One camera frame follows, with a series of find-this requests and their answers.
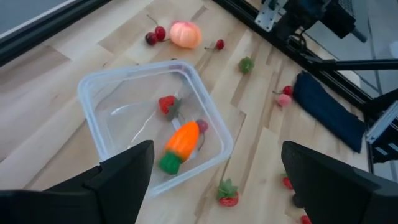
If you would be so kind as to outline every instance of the wooden surface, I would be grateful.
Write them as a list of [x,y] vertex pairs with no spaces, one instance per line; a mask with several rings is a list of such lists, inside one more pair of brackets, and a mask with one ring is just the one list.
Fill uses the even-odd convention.
[[[191,20],[203,32],[195,50],[170,42],[148,47],[155,24]],[[203,48],[224,39],[220,52]],[[323,58],[332,56],[309,41]],[[251,74],[236,69],[241,58],[255,60]],[[294,223],[303,210],[280,182],[281,144],[292,140],[367,170],[365,144],[355,154],[296,103],[281,110],[272,91],[293,84],[300,68],[232,15],[208,0],[119,0],[93,12],[1,68],[0,189],[43,190],[99,162],[76,96],[87,74],[180,58],[195,66],[231,132],[228,161],[160,195],[147,198],[137,223]],[[348,78],[359,83],[354,73]],[[326,89],[345,108],[347,101]],[[239,186],[240,203],[221,208],[215,200],[221,178]]]

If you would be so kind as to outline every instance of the clear plastic bin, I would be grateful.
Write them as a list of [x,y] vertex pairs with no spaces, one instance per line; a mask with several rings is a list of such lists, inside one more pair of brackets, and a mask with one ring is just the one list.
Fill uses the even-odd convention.
[[[182,116],[172,122],[166,120],[158,106],[159,98],[167,95],[182,99]],[[78,96],[101,161],[144,140],[154,141],[155,163],[148,187],[151,196],[231,155],[231,134],[197,72],[183,61],[94,73],[79,83]],[[203,146],[181,165],[177,175],[166,174],[158,166],[165,144],[184,122],[198,119],[208,123]]]

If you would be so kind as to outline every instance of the navy fabric bag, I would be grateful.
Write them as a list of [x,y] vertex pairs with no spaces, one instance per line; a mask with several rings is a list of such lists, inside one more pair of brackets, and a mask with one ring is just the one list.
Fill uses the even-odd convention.
[[361,152],[365,124],[331,97],[311,74],[297,75],[293,99],[354,152]]

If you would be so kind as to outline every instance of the toy carrot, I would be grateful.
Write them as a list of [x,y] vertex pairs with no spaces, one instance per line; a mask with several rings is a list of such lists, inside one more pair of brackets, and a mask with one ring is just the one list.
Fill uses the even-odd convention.
[[185,162],[195,150],[200,134],[206,131],[203,129],[203,124],[207,129],[207,124],[203,120],[190,121],[174,133],[165,146],[165,155],[159,162],[164,172],[177,174],[181,163]]

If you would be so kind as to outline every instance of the cherry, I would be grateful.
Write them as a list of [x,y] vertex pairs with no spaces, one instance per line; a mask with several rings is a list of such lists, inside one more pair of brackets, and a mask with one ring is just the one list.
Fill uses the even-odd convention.
[[285,94],[285,95],[288,95],[288,96],[293,96],[293,87],[285,86],[284,89],[282,90],[282,93],[277,93],[275,91],[272,91],[272,92],[275,93],[275,94],[278,94],[278,95]]
[[216,47],[214,48],[205,47],[205,49],[207,50],[222,50],[223,48],[224,48],[224,41],[222,39],[217,40]]
[[158,23],[156,22],[156,20],[153,19],[151,16],[147,15],[147,17],[149,19],[151,19],[152,21],[154,21],[156,24],[155,34],[156,34],[157,40],[163,41],[166,38],[166,30],[164,29],[164,27],[159,26]]
[[199,131],[201,133],[204,133],[209,128],[209,125],[207,124],[207,122],[202,119],[197,120],[197,124],[199,126]]
[[145,35],[145,41],[147,42],[147,44],[153,46],[157,43],[157,36],[155,33],[153,32],[149,32],[147,33],[147,35]]

